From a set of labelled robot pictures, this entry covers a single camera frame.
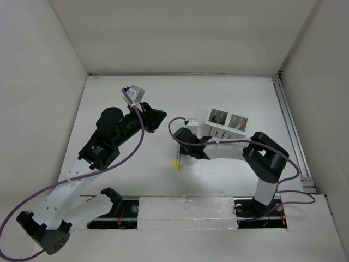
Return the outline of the yellow cap white pen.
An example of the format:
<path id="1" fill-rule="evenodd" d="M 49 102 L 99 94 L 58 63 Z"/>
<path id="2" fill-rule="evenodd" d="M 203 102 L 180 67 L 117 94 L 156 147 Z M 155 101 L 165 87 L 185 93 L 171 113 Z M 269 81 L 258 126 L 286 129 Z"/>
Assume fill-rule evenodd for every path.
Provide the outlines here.
<path id="1" fill-rule="evenodd" d="M 175 147 L 174 159 L 173 159 L 173 167 L 174 167 L 175 169 L 177 169 L 177 165 L 178 165 L 178 154 L 179 154 L 179 146 L 176 145 L 176 147 Z"/>

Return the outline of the orange-yellow cap white pen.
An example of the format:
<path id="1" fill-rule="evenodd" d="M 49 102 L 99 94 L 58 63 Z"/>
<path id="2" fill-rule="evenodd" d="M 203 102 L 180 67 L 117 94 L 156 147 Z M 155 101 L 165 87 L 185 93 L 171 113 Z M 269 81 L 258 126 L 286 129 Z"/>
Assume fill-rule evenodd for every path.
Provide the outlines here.
<path id="1" fill-rule="evenodd" d="M 176 168 L 177 168 L 178 172 L 181 172 L 182 169 L 183 169 L 183 166 L 182 166 L 182 154 L 181 154 L 180 151 L 181 151 L 181 147 L 179 146 L 178 150 L 177 150 L 177 164 L 176 164 Z"/>

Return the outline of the orange cap black marker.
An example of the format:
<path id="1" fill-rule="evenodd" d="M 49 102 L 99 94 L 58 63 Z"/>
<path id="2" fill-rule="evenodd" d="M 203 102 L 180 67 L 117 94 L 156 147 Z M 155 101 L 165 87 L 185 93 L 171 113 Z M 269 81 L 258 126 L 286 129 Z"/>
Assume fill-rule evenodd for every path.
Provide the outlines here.
<path id="1" fill-rule="evenodd" d="M 215 116 L 215 115 L 211 118 L 211 122 L 217 123 L 217 120 L 216 120 L 216 116 Z"/>

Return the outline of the pink cap white pen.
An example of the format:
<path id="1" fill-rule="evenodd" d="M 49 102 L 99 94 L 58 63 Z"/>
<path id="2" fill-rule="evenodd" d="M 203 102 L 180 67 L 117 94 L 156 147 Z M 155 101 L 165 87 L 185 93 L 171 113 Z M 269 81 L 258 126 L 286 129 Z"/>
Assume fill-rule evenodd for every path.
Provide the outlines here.
<path id="1" fill-rule="evenodd" d="M 241 122 L 240 124 L 238 124 L 238 125 L 235 127 L 235 129 L 236 129 L 236 130 L 242 130 L 242 129 L 245 127 L 245 125 L 246 125 L 246 121 Z"/>

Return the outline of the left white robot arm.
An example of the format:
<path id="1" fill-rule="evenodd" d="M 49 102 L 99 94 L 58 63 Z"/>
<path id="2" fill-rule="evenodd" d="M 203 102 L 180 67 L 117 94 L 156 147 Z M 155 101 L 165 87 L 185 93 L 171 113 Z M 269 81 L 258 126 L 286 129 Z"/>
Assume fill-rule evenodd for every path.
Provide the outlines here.
<path id="1" fill-rule="evenodd" d="M 75 209 L 74 202 L 119 156 L 119 147 L 138 131 L 155 132 L 167 113 L 143 102 L 141 111 L 130 109 L 127 115 L 116 107 L 105 109 L 96 122 L 96 131 L 83 149 L 67 177 L 33 211 L 22 211 L 16 220 L 48 255 L 57 253 L 79 226 L 102 216 L 121 212 L 123 197 L 112 188 Z"/>

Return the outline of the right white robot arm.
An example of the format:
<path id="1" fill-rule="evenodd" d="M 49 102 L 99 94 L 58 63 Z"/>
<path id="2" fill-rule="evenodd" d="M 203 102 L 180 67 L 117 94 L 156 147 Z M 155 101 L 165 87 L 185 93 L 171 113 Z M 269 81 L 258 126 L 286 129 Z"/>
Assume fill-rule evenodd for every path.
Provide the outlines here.
<path id="1" fill-rule="evenodd" d="M 289 153 L 263 132 L 242 140 L 218 139 L 212 136 L 198 138 L 190 129 L 179 128 L 174 137 L 183 155 L 195 159 L 234 159 L 245 161 L 258 177 L 252 208 L 265 215 L 272 208 L 272 200 Z"/>

